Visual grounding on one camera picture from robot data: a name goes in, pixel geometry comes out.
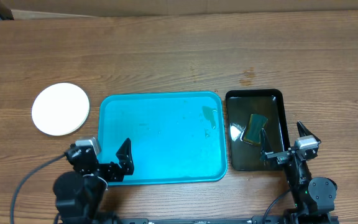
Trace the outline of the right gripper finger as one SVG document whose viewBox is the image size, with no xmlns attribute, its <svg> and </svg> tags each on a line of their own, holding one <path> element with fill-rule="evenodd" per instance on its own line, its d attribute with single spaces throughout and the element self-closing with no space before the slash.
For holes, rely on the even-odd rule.
<svg viewBox="0 0 358 224">
<path fill-rule="evenodd" d="M 268 156 L 273 154 L 273 151 L 264 128 L 262 128 L 260 132 L 260 146 L 260 160 L 266 161 L 268 159 Z"/>
<path fill-rule="evenodd" d="M 296 126 L 298 128 L 298 134 L 300 137 L 313 136 L 315 138 L 315 140 L 317 141 L 317 143 L 321 144 L 320 138 L 318 138 L 309 129 L 307 129 L 306 126 L 301 121 L 298 121 L 296 123 Z"/>
</svg>

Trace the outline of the green yellow sponge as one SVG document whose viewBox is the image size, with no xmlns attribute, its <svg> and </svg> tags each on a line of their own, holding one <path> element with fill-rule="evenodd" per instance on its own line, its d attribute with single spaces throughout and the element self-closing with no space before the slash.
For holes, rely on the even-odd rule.
<svg viewBox="0 0 358 224">
<path fill-rule="evenodd" d="M 249 144 L 260 145 L 260 132 L 267 124 L 268 118 L 261 114 L 251 114 L 248 125 L 242 135 L 242 141 Z"/>
</svg>

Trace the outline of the white plate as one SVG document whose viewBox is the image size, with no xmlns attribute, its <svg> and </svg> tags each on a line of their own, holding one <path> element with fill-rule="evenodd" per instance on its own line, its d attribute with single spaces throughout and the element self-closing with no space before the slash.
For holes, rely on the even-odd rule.
<svg viewBox="0 0 358 224">
<path fill-rule="evenodd" d="M 32 105 L 35 127 L 50 136 L 64 136 L 79 129 L 90 112 L 86 92 L 72 83 L 56 83 L 39 93 Z"/>
</svg>

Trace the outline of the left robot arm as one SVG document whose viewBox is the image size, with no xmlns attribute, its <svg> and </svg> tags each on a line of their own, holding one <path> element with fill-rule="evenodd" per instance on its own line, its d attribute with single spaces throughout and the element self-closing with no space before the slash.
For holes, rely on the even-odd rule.
<svg viewBox="0 0 358 224">
<path fill-rule="evenodd" d="M 120 223 L 115 212 L 101 212 L 100 203 L 108 183 L 121 182 L 134 173 L 131 140 L 127 138 L 117 150 L 119 162 L 102 164 L 97 155 L 101 147 L 96 138 L 80 139 L 64 153 L 73 166 L 53 185 L 55 206 L 62 223 Z"/>
</svg>

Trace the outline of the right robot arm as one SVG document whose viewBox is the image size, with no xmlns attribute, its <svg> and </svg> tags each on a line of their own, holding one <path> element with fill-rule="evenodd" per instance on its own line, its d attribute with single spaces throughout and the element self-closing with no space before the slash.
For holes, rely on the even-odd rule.
<svg viewBox="0 0 358 224">
<path fill-rule="evenodd" d="M 289 189 L 278 196 L 266 209 L 262 223 L 338 223 L 332 217 L 337 193 L 335 181 L 326 177 L 313 177 L 307 162 L 318 155 L 321 140 L 302 122 L 297 122 L 299 138 L 286 151 L 273 152 L 265 130 L 260 132 L 261 159 L 273 167 L 282 168 Z M 291 193 L 295 208 L 289 208 L 281 216 L 270 216 L 272 207 Z"/>
</svg>

